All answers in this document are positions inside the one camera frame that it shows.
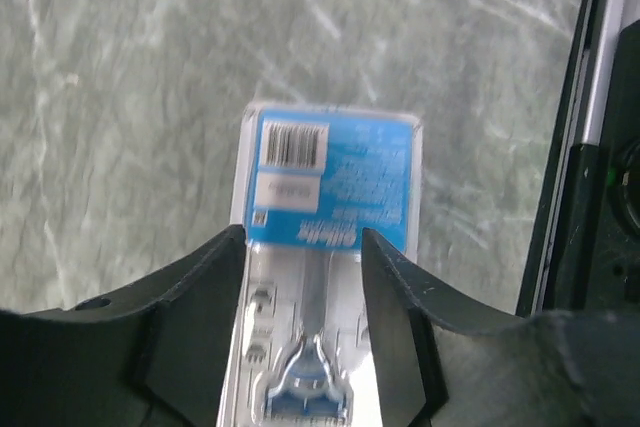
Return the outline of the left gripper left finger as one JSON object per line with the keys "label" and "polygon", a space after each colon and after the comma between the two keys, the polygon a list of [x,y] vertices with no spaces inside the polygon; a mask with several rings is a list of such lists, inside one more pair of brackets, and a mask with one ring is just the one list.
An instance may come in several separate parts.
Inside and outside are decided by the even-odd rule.
{"label": "left gripper left finger", "polygon": [[5,426],[212,426],[239,302],[245,232],[68,309],[1,314]]}

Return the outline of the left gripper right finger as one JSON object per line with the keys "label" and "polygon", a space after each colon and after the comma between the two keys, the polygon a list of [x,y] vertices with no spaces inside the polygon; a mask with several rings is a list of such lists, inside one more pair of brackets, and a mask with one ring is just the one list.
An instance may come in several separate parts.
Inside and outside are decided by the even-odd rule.
{"label": "left gripper right finger", "polygon": [[387,426],[635,426],[639,316],[518,317],[441,281],[380,233],[362,284]]}

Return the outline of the blue razor blister pack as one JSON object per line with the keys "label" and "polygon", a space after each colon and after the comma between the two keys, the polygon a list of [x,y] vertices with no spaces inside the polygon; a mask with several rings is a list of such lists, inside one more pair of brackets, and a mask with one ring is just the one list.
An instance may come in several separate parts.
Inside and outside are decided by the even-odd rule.
{"label": "blue razor blister pack", "polygon": [[416,258],[422,146],[405,112],[248,104],[231,204],[247,250],[220,425],[381,424],[363,232]]}

